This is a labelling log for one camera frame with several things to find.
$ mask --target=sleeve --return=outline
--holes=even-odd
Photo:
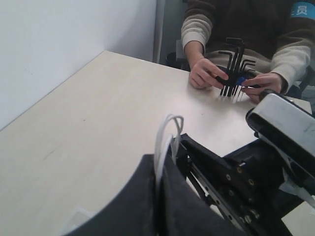
[[[222,0],[189,0],[182,26],[183,48],[191,42],[198,41],[203,45],[205,52],[215,19],[217,7]]]
[[[295,1],[278,49],[271,61],[271,72],[281,75],[286,93],[311,63],[315,50],[315,0]]]

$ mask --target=brown sweater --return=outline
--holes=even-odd
[[[218,51],[229,50],[224,45],[227,37],[241,38],[247,48],[244,59],[257,61],[256,66],[246,69],[255,70],[256,74],[278,73],[286,79],[289,89],[304,75],[315,50],[315,20],[301,17],[304,6],[294,13],[296,2],[189,0],[182,27],[183,47],[198,41],[207,58],[226,67],[228,57]],[[310,11],[315,0],[303,2],[308,2]]]

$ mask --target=table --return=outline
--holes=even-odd
[[[168,113],[183,115],[184,132],[218,155],[254,140],[245,95],[222,99],[216,89],[191,88],[187,78],[103,52],[3,129],[0,235],[57,236],[77,206],[101,210],[142,155],[153,153]]]

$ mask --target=hand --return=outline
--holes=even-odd
[[[223,85],[215,79],[217,76],[228,80],[228,75],[216,65],[206,58],[201,58],[193,65],[189,75],[189,81],[196,89],[204,89],[211,86],[222,89]]]
[[[253,79],[246,80],[242,83],[243,86],[250,87],[260,85],[260,88],[243,88],[242,92],[246,93],[253,102],[259,103],[259,94],[265,89],[272,89],[280,93],[283,87],[284,79],[276,73],[268,73],[257,75]]]

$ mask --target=person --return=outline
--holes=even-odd
[[[242,91],[258,103],[264,89],[286,94],[301,79],[315,50],[315,0],[189,0],[182,26],[189,82],[196,89],[223,88],[231,51],[226,38],[245,43],[244,59],[252,79]]]

